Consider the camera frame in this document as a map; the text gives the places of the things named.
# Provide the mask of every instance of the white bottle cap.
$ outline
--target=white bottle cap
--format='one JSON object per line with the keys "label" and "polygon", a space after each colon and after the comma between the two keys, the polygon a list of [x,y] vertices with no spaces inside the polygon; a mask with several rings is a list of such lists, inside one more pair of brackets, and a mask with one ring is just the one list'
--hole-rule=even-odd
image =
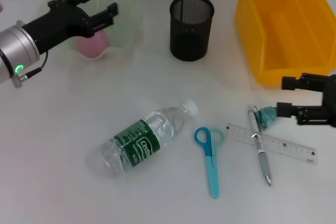
{"label": "white bottle cap", "polygon": [[198,114],[198,107],[196,103],[193,100],[187,100],[183,103],[184,106],[187,107],[187,109],[190,111],[190,115],[192,118],[197,116]]}

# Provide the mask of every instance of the white table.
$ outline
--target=white table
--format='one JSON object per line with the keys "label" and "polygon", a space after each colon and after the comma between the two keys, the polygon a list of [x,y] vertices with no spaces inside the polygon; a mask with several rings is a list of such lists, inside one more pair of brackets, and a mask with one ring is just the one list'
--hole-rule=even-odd
{"label": "white table", "polygon": [[[45,0],[1,0],[0,30],[32,20]],[[0,222],[334,223],[336,129],[279,119],[267,133],[317,148],[311,165],[268,153],[272,186],[253,146],[228,140],[219,151],[219,199],[211,199],[200,126],[249,127],[248,105],[318,105],[321,93],[257,85],[234,25],[237,0],[215,6],[209,50],[197,62],[169,51],[172,0],[138,0],[145,21],[133,56],[86,62],[50,51],[42,73],[0,86]],[[329,0],[336,8],[336,1]],[[112,179],[99,148],[152,110],[194,99],[200,114],[166,150]]]}

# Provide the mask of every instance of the blue scissors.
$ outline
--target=blue scissors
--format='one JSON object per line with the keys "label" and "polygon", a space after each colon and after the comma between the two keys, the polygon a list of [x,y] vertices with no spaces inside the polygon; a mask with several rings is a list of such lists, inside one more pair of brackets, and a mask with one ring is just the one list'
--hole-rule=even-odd
{"label": "blue scissors", "polygon": [[[201,142],[197,135],[200,131],[205,131],[206,142]],[[214,132],[220,134],[220,140],[214,141]],[[224,132],[219,128],[211,128],[210,130],[206,127],[201,127],[195,132],[195,141],[201,147],[203,147],[205,152],[206,168],[208,172],[209,188],[211,197],[219,197],[219,178],[218,178],[218,167],[217,167],[217,151],[219,147],[223,144],[225,139]]]}

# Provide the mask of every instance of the teal object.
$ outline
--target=teal object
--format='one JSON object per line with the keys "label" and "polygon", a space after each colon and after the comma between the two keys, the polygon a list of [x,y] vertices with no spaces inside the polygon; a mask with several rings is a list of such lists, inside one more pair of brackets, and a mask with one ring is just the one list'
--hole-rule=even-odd
{"label": "teal object", "polygon": [[[200,131],[204,131],[206,135],[206,142],[201,142],[197,135]],[[214,132],[220,134],[220,140],[214,141]],[[205,153],[205,162],[206,162],[206,169],[208,174],[208,182],[210,188],[210,195],[213,198],[217,198],[220,195],[219,190],[219,177],[218,177],[218,166],[217,166],[217,152],[220,146],[224,143],[225,134],[219,128],[211,128],[210,130],[207,127],[201,127],[196,130],[195,132],[195,141],[199,144]]]}
{"label": "teal object", "polygon": [[277,108],[276,107],[265,107],[261,110],[258,110],[257,107],[254,107],[254,111],[257,114],[261,129],[264,131],[267,129],[274,121],[278,118]]}

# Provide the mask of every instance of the water bottle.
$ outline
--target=water bottle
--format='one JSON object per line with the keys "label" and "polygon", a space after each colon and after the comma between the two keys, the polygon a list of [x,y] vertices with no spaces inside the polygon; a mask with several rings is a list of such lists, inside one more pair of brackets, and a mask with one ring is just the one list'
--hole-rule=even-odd
{"label": "water bottle", "polygon": [[194,101],[151,112],[103,145],[103,156],[114,176],[128,172],[168,145],[184,123],[198,114]]}

